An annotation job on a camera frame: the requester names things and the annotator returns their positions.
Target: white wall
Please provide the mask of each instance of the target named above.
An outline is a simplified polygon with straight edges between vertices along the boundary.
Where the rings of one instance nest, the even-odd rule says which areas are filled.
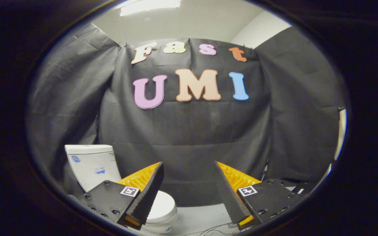
[[[262,12],[246,25],[231,41],[255,48],[291,25],[269,12]]]

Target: white device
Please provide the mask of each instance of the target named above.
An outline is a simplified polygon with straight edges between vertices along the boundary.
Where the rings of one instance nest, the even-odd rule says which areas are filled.
[[[122,179],[110,145],[65,145],[65,151],[78,183],[86,192],[105,180]]]
[[[150,214],[147,217],[147,222],[142,225],[141,230],[148,230],[154,233],[170,233],[173,230],[173,223],[178,218],[177,207],[173,197],[163,191],[158,191]]]

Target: sticker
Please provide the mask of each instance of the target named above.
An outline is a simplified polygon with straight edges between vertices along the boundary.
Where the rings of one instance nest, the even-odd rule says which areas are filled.
[[[257,193],[257,191],[252,186],[239,188],[239,192],[243,195],[243,197]]]
[[[72,156],[71,159],[76,163],[80,162],[81,160],[77,156]]]
[[[100,168],[96,168],[94,169],[94,173],[96,174],[101,174],[101,173],[105,173],[105,168],[104,167],[100,167]]]
[[[183,53],[186,52],[184,42],[169,42],[165,45],[163,52],[165,53]]]
[[[211,44],[201,44],[199,45],[199,52],[204,55],[215,55],[217,51],[215,51],[214,46]]]
[[[157,46],[157,43],[152,42],[150,44],[135,48],[135,58],[131,61],[131,64],[135,64],[145,60],[147,58],[145,55],[149,55],[153,50],[153,47],[155,46]]]
[[[179,76],[179,95],[176,100],[186,102],[192,99],[189,94],[189,89],[195,96],[196,100],[201,98],[202,91],[205,89],[203,98],[208,101],[216,101],[221,99],[221,94],[218,93],[216,70],[204,70],[201,77],[198,79],[189,69],[178,69],[175,73]]]
[[[127,196],[131,196],[131,197],[135,197],[137,195],[139,191],[139,188],[132,188],[132,187],[128,187],[126,186],[121,192],[120,194],[123,194],[123,195],[127,195]]]
[[[233,79],[234,84],[234,95],[233,98],[240,101],[245,101],[249,99],[249,96],[246,93],[246,89],[244,88],[243,78],[244,75],[242,73],[230,72],[228,74]]]
[[[156,83],[156,96],[148,100],[145,98],[145,85],[148,83],[148,79],[137,79],[134,81],[135,94],[134,100],[137,107],[141,109],[155,108],[160,105],[164,98],[164,81],[167,79],[167,75],[158,75],[153,78]]]
[[[244,54],[244,51],[240,50],[240,48],[234,47],[234,48],[230,48],[228,50],[233,53],[233,57],[236,60],[243,61],[243,62],[247,61],[247,58],[242,56],[242,54]]]
[[[109,153],[109,155],[111,156],[111,161],[115,161],[116,160],[114,152]]]

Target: blue letter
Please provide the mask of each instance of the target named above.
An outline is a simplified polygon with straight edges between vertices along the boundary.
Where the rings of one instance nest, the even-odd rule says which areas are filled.
[[[240,101],[249,99],[249,96],[246,94],[246,90],[244,89],[244,75],[236,72],[230,72],[228,75],[233,78],[234,90],[236,91],[236,93],[233,95],[234,99]]]

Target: ceiling light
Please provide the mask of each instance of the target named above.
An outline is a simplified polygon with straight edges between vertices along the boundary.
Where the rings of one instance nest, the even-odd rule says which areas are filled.
[[[141,0],[120,8],[120,16],[154,9],[179,8],[180,0]]]

